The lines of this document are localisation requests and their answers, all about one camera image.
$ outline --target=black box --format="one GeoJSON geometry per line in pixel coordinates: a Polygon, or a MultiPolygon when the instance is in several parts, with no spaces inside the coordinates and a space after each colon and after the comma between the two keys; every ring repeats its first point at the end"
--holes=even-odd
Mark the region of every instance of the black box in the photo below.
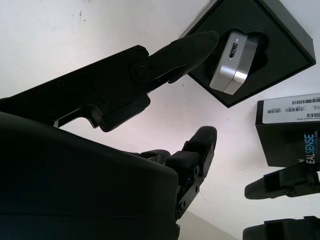
{"type": "Polygon", "coordinates": [[[212,0],[182,37],[206,31],[216,31],[220,43],[189,75],[228,108],[316,64],[312,38],[279,0],[212,0]],[[232,30],[262,41],[245,83],[229,95],[209,84],[232,30]]]}
{"type": "Polygon", "coordinates": [[[320,94],[258,102],[256,123],[267,163],[320,163],[320,94]]]}

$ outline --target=open black box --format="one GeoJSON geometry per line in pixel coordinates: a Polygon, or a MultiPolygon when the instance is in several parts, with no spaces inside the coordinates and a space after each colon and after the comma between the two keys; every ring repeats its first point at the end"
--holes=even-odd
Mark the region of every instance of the open black box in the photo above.
{"type": "Polygon", "coordinates": [[[216,31],[220,42],[214,53],[189,75],[230,108],[316,64],[312,38],[279,0],[212,0],[182,37],[216,31]],[[243,86],[229,95],[209,84],[232,30],[261,36],[243,86]]]}

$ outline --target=usb port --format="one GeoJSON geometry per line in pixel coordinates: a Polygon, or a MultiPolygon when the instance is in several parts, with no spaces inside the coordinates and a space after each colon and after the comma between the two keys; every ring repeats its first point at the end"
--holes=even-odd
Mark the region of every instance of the usb port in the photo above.
{"type": "Polygon", "coordinates": [[[235,43],[232,45],[231,52],[230,52],[230,55],[229,55],[229,57],[230,57],[231,59],[236,55],[237,48],[238,48],[238,43],[235,42],[235,43]]]}

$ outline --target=black plastic casing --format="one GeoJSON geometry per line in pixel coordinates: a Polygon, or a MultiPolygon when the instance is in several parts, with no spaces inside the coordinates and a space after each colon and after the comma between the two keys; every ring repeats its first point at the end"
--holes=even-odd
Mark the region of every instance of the black plastic casing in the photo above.
{"type": "Polygon", "coordinates": [[[178,175],[0,112],[0,239],[177,240],[178,175]]]}

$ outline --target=barcode label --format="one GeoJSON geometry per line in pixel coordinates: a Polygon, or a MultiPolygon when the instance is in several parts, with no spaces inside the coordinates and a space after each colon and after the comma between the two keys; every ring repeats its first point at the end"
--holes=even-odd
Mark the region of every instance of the barcode label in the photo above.
{"type": "Polygon", "coordinates": [[[305,122],[320,122],[320,93],[263,101],[263,124],[305,122]]]}
{"type": "Polygon", "coordinates": [[[320,118],[320,113],[308,113],[307,118],[320,118]]]}
{"type": "Polygon", "coordinates": [[[281,108],[268,110],[268,114],[279,114],[279,113],[281,113],[281,108]]]}
{"type": "Polygon", "coordinates": [[[291,112],[302,112],[304,111],[305,108],[304,107],[290,107],[290,108],[286,108],[285,112],[286,113],[291,113],[291,112]]]}
{"type": "Polygon", "coordinates": [[[315,98],[315,99],[292,101],[292,105],[297,105],[297,104],[314,104],[314,103],[320,103],[320,97],[319,97],[319,98],[315,98]]]}

